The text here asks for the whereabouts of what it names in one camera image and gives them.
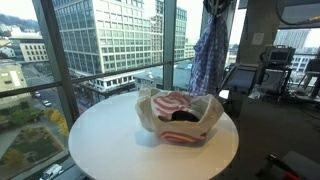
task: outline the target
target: floor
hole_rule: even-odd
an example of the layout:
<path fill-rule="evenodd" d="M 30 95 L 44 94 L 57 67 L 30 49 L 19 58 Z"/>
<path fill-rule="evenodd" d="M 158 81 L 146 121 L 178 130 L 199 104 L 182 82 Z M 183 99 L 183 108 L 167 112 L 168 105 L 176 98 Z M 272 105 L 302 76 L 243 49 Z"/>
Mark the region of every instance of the floor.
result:
<path fill-rule="evenodd" d="M 268 154 L 283 157 L 295 151 L 320 164 L 320 120 L 301 112 L 320 117 L 320 110 L 306 110 L 313 106 L 281 103 L 277 100 L 243 101 L 238 118 L 233 118 L 239 133 L 238 153 L 216 180 L 252 180 L 264 167 Z"/>

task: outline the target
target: car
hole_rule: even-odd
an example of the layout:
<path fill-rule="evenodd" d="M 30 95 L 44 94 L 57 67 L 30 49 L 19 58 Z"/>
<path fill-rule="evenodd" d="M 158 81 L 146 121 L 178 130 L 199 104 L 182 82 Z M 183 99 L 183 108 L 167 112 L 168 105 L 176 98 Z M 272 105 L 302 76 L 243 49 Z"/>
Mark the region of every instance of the car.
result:
<path fill-rule="evenodd" d="M 53 164 L 50 168 L 43 172 L 43 175 L 39 180 L 53 179 L 58 174 L 61 174 L 63 171 L 64 170 L 62 169 L 62 166 L 60 166 L 59 164 Z"/>
<path fill-rule="evenodd" d="M 40 97 L 41 94 L 40 94 L 38 91 L 36 91 L 36 92 L 34 92 L 34 96 L 35 96 L 35 97 Z"/>
<path fill-rule="evenodd" d="M 42 101 L 42 104 L 43 104 L 45 107 L 51 106 L 51 102 L 48 101 L 48 100 L 43 100 L 43 101 Z"/>

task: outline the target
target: sky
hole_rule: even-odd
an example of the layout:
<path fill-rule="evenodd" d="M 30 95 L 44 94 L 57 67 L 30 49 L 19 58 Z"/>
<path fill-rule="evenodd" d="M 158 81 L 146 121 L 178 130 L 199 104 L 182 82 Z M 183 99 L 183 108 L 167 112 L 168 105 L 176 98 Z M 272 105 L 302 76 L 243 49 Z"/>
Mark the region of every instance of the sky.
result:
<path fill-rule="evenodd" d="M 0 0 L 0 13 L 17 16 L 22 19 L 37 20 L 32 0 Z M 187 10 L 186 37 L 197 40 L 200 37 L 202 0 L 177 0 L 177 6 Z M 230 44 L 240 42 L 246 10 L 237 10 L 234 17 L 234 26 L 231 31 Z M 318 47 L 320 45 L 320 29 L 311 30 L 305 46 Z"/>

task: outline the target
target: wall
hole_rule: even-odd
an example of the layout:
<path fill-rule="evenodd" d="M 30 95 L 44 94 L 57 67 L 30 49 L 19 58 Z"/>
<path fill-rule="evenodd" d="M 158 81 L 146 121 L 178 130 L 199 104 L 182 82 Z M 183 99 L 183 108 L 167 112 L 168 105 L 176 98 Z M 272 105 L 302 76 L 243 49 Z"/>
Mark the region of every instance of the wall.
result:
<path fill-rule="evenodd" d="M 49 61 L 44 43 L 20 43 L 25 62 Z"/>
<path fill-rule="evenodd" d="M 280 23 L 276 15 L 275 3 L 276 0 L 248 1 L 247 15 L 237 56 L 238 63 L 258 64 L 259 55 L 265 51 L 265 45 L 273 44 Z M 261 45 L 252 45 L 255 33 L 264 33 Z"/>

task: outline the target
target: building window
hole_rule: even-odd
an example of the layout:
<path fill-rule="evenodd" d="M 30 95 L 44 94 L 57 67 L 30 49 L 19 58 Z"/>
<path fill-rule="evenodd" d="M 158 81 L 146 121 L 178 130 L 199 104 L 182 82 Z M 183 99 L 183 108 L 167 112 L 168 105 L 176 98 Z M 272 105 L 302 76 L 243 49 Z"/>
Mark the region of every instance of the building window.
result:
<path fill-rule="evenodd" d="M 4 84 L 12 84 L 12 81 L 4 81 Z"/>

